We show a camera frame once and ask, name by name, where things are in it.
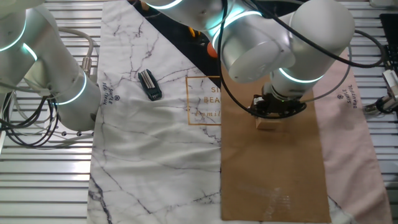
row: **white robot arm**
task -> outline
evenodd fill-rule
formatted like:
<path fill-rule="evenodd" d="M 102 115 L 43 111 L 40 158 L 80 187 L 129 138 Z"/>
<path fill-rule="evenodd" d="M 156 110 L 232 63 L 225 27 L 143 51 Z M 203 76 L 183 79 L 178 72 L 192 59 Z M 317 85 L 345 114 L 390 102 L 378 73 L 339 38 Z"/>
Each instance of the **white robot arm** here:
<path fill-rule="evenodd" d="M 200 30 L 218 45 L 223 6 L 220 0 L 147 0 L 154 9 Z M 228 0 L 221 59 L 230 77 L 253 82 L 270 74 L 265 93 L 277 99 L 300 98 L 335 61 L 292 35 L 272 19 L 265 19 L 242 0 Z M 311 0 L 280 18 L 302 35 L 339 55 L 354 34 L 351 13 L 334 0 Z"/>
<path fill-rule="evenodd" d="M 0 1 L 0 82 L 16 86 L 29 76 L 32 88 L 56 97 L 60 121 L 67 128 L 91 130 L 100 106 L 100 89 L 62 43 L 51 13 L 37 6 L 43 2 Z M 1 93 L 10 91 L 0 88 Z"/>

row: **brown paper bag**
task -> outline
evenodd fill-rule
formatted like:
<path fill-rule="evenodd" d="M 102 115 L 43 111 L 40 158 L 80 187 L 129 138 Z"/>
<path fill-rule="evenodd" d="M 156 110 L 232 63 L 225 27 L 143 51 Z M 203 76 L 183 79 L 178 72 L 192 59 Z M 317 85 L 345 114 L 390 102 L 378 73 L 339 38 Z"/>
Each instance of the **brown paper bag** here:
<path fill-rule="evenodd" d="M 267 78 L 238 84 L 224 76 L 244 105 Z M 313 103 L 285 120 L 285 132 L 256 129 L 255 117 L 221 91 L 223 220 L 330 223 L 322 147 Z"/>

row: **table surface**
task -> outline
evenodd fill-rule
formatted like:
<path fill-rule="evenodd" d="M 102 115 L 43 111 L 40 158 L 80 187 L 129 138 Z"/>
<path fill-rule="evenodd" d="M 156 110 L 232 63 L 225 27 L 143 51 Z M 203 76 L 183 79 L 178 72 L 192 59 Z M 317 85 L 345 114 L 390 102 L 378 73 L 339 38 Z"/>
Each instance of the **table surface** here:
<path fill-rule="evenodd" d="M 86 32 L 96 41 L 93 53 L 92 73 L 96 73 L 100 42 L 102 5 L 101 0 L 47 0 L 45 6 L 63 27 Z M 386 44 L 379 15 L 383 11 L 369 6 L 368 2 L 344 2 L 353 14 L 356 28 L 376 37 Z M 69 34 L 61 34 L 62 40 L 72 55 L 81 62 L 86 54 L 88 43 L 85 39 Z M 379 51 L 373 44 L 359 36 L 351 42 L 355 62 L 372 63 L 378 60 Z M 382 79 L 383 68 L 354 68 L 364 104 L 374 103 L 386 94 Z M 39 104 L 35 94 L 18 93 L 23 110 L 29 114 Z M 14 120 L 22 118 L 15 113 Z M 398 223 L 398 119 L 395 114 L 379 118 L 368 118 L 368 125 L 381 166 L 384 183 L 391 202 L 392 214 Z M 65 138 L 76 137 L 76 132 L 65 129 Z M 61 134 L 54 136 L 51 144 L 63 140 Z M 74 141 L 69 148 L 41 151 L 15 145 L 5 139 L 0 155 L 0 223 L 86 223 L 88 180 L 91 160 L 91 132 Z M 25 137 L 34 141 L 40 136 Z"/>

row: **wooden block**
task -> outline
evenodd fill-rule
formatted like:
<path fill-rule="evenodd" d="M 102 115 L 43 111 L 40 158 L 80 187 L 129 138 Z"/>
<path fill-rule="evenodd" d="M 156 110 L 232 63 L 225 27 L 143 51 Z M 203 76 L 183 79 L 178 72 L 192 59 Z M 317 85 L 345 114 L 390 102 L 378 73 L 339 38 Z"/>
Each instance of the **wooden block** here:
<path fill-rule="evenodd" d="M 142 10 L 144 10 L 144 11 L 149 10 L 149 6 L 146 2 L 141 1 L 141 7 L 142 7 Z"/>
<path fill-rule="evenodd" d="M 283 132 L 285 121 L 283 119 L 256 118 L 256 128 L 264 131 Z"/>

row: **pink fabric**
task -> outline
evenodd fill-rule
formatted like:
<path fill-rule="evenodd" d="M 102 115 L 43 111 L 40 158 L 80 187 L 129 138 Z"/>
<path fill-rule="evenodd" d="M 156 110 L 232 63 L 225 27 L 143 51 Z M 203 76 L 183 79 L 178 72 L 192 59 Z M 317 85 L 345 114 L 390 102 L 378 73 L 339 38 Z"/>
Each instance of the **pink fabric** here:
<path fill-rule="evenodd" d="M 333 88 L 346 69 L 346 65 L 335 62 L 314 86 L 314 95 Z M 386 188 L 352 71 L 339 89 L 315 102 L 315 109 L 329 196 L 360 224 L 392 223 Z"/>

